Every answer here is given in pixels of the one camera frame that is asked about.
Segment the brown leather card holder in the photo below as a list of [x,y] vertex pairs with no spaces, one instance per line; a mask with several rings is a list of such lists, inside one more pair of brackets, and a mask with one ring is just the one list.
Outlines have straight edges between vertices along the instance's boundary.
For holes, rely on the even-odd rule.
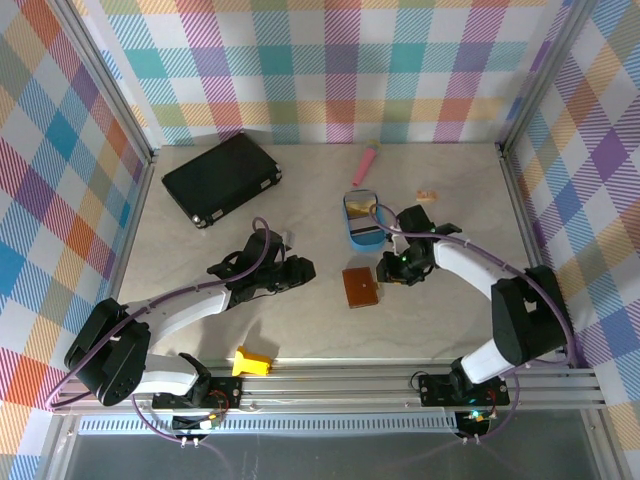
[[345,269],[342,277],[347,303],[351,309],[379,303],[378,284],[370,267]]

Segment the blue oval tray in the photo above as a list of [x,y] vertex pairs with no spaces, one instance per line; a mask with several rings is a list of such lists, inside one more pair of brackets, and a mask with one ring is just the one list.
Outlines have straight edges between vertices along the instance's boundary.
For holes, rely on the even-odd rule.
[[387,243],[388,234],[380,228],[383,214],[374,210],[377,194],[369,189],[353,189],[344,194],[343,211],[351,246],[358,252],[373,253]]

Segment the gold VIP card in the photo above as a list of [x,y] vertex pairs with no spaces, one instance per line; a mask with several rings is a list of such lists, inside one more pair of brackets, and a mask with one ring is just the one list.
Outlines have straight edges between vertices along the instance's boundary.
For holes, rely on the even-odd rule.
[[370,209],[377,203],[375,196],[349,197],[345,199],[346,213],[349,218],[366,217]]

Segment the yellow plastic part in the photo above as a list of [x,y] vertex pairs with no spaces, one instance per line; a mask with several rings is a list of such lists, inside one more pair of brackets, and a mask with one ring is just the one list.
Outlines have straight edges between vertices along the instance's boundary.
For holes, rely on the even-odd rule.
[[266,376],[271,370],[272,360],[269,357],[251,353],[239,346],[235,352],[232,375]]

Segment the pink toy microphone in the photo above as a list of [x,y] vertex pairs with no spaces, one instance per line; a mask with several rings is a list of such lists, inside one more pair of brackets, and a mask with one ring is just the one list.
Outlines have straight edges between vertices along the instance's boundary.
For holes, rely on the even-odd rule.
[[373,164],[373,161],[378,155],[380,148],[381,148],[381,144],[377,140],[370,140],[368,142],[368,144],[366,145],[363,151],[358,168],[351,181],[351,185],[353,187],[358,187],[361,185],[366,174],[368,173],[368,170]]

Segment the black hard case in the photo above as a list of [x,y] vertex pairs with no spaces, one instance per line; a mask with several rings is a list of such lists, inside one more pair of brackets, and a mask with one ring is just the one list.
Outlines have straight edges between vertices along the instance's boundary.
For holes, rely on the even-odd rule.
[[162,184],[191,223],[204,229],[281,178],[280,165],[238,133],[164,175]]

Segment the black controller board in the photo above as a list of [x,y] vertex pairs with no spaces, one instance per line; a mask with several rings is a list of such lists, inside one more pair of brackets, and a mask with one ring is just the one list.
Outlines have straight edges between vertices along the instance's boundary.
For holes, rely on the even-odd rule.
[[485,435],[491,429],[492,421],[496,419],[496,413],[488,410],[470,410],[456,412],[456,425],[461,435],[479,436]]
[[173,430],[213,430],[225,419],[225,412],[209,412],[203,415],[174,415],[171,419]]

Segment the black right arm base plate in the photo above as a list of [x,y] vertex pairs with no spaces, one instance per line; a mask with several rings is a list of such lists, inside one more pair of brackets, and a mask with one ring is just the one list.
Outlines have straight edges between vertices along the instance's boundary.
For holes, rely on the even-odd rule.
[[492,407],[507,406],[510,396],[506,382],[493,377],[480,384],[455,385],[444,374],[418,376],[420,402],[423,407]]

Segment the aluminium frame rail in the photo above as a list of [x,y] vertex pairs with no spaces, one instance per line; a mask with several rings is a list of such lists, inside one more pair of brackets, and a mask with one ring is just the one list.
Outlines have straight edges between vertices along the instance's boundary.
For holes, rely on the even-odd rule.
[[[524,410],[601,409],[605,405],[595,373],[590,369],[550,366],[523,369],[502,379],[510,404],[492,407],[423,407],[418,376],[448,375],[445,364],[394,361],[387,364],[328,362],[277,362],[266,376],[232,376],[231,367],[221,364],[208,369],[212,377],[241,377],[240,414],[369,414],[427,411],[488,410],[505,413]],[[51,405],[58,413],[129,412],[137,401],[146,410],[159,413],[201,414],[206,409],[154,409],[158,394],[136,394],[106,407],[77,379],[69,379],[54,393]]]

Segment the aluminium side rail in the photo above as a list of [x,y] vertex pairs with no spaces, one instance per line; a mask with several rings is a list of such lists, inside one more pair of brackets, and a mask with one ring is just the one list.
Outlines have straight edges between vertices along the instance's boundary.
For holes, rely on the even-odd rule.
[[[504,147],[500,143],[495,144],[495,149],[509,198],[511,200],[512,208],[514,210],[516,222],[528,259],[528,264],[530,267],[542,265],[544,261],[542,258],[541,248],[537,243],[533,223],[528,216],[524,196],[519,189],[512,161],[504,152]],[[561,327],[565,337],[563,345],[564,359],[558,360],[558,363],[560,365],[570,365],[572,368],[581,367],[582,363],[576,347],[573,325],[567,312],[563,297],[560,297],[560,300],[560,304],[555,303],[550,307],[551,317],[555,319],[556,323]]]
[[133,203],[130,218],[125,229],[125,236],[122,242],[120,255],[116,257],[114,264],[113,277],[109,281],[108,287],[104,292],[104,298],[118,299],[119,293],[124,281],[127,265],[129,263],[135,237],[139,228],[142,213],[151,187],[157,160],[157,151],[152,152],[152,156],[144,164],[142,169],[141,181]]

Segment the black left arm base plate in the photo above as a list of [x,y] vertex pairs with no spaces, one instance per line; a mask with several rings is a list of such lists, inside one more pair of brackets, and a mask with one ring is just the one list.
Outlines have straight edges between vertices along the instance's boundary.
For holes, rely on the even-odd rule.
[[184,395],[160,393],[153,397],[154,409],[237,409],[242,396],[241,377],[206,377],[199,379]]

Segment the aluminium frame post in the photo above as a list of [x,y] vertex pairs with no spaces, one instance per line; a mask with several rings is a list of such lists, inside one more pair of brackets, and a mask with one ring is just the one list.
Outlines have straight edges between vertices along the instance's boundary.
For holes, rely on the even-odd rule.
[[45,1],[69,37],[100,93],[105,97],[112,113],[121,123],[127,139],[147,164],[153,164],[155,151],[120,91],[86,24],[77,12],[73,0]]
[[571,0],[567,6],[561,2],[558,14],[533,61],[535,71],[528,73],[523,84],[524,91],[514,100],[510,118],[506,120],[496,143],[503,158],[508,158],[515,150],[598,1]]

